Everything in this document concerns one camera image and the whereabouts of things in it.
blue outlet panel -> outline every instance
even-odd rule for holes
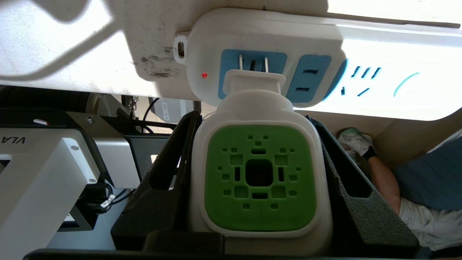
[[[303,55],[298,61],[286,97],[292,103],[310,102],[316,94],[331,59],[330,56]]]
[[[239,69],[239,54],[242,54],[243,69],[264,71],[265,57],[268,58],[268,72],[282,74],[287,61],[287,54],[283,52],[232,50],[226,49],[221,53],[220,79],[218,85],[218,97],[224,99],[223,82],[225,74],[230,69]]]

white shoe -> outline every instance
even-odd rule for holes
[[[338,141],[350,146],[351,150],[363,156],[370,146],[372,146],[372,138],[359,132],[358,129],[351,127],[340,133]]]

